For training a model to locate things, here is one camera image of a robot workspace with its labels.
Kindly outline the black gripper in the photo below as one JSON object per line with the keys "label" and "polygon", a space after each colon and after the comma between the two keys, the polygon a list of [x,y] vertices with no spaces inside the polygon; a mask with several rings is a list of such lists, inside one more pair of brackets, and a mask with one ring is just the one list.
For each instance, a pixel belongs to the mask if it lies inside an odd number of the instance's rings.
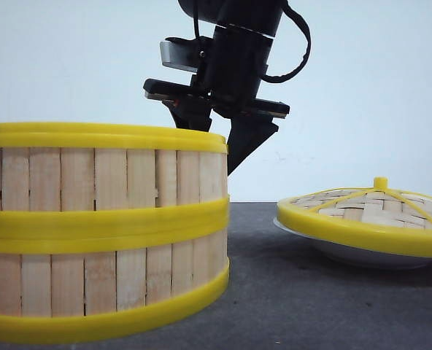
{"label": "black gripper", "polygon": [[[225,115],[266,114],[285,117],[290,108],[282,102],[257,97],[272,39],[243,28],[216,26],[211,50],[189,85],[147,79],[147,98],[162,101],[177,128],[208,132],[212,110]],[[268,140],[279,127],[272,117],[238,116],[231,119],[228,137],[228,175]]]}

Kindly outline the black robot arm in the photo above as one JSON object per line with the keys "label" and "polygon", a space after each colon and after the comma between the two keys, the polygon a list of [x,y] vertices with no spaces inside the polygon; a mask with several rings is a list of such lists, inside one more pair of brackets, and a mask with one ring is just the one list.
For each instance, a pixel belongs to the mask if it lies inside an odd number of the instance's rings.
{"label": "black robot arm", "polygon": [[280,1],[181,1],[194,20],[215,24],[212,37],[168,37],[161,42],[164,66],[192,72],[189,85],[147,79],[145,95],[161,101],[177,128],[208,131],[211,112],[231,121],[228,172],[277,132],[287,104],[257,97],[282,15]]}

